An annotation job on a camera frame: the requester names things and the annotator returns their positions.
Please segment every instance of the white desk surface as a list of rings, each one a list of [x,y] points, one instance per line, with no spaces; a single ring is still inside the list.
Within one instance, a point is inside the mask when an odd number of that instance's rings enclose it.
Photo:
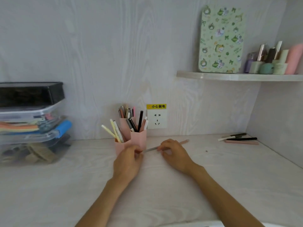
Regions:
[[[303,170],[260,144],[218,142],[221,135],[176,136],[191,158],[262,222],[303,224]],[[168,137],[149,137],[153,147]],[[74,141],[59,162],[0,168],[0,226],[74,226],[112,176],[113,140]],[[108,226],[147,227],[218,217],[195,183],[157,151],[145,154]]]

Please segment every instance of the hand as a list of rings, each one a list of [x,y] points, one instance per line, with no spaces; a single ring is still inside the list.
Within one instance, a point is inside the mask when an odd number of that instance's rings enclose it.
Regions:
[[[171,149],[172,154],[165,153],[164,150]],[[181,171],[184,174],[189,175],[192,169],[197,165],[189,157],[183,146],[176,140],[168,139],[158,146],[158,150],[161,150],[163,158],[173,168]]]
[[[124,149],[114,161],[113,179],[127,186],[137,176],[143,161],[143,153],[139,146]]]

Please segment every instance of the wall socket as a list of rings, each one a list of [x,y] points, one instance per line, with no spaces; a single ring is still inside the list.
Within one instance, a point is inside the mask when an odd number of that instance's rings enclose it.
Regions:
[[[148,129],[167,128],[167,109],[147,110]]]

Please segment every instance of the wall shelf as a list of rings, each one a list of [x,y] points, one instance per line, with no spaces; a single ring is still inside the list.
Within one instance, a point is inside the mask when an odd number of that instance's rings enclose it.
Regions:
[[[177,77],[203,80],[229,80],[229,81],[303,81],[303,75],[261,75],[246,73],[202,73],[177,71]]]

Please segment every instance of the pink bottle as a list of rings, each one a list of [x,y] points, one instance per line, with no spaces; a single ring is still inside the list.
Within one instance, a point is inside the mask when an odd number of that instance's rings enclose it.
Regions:
[[[303,44],[297,44],[290,48],[286,63],[287,68],[285,75],[293,75],[296,72],[297,66],[303,54]]]

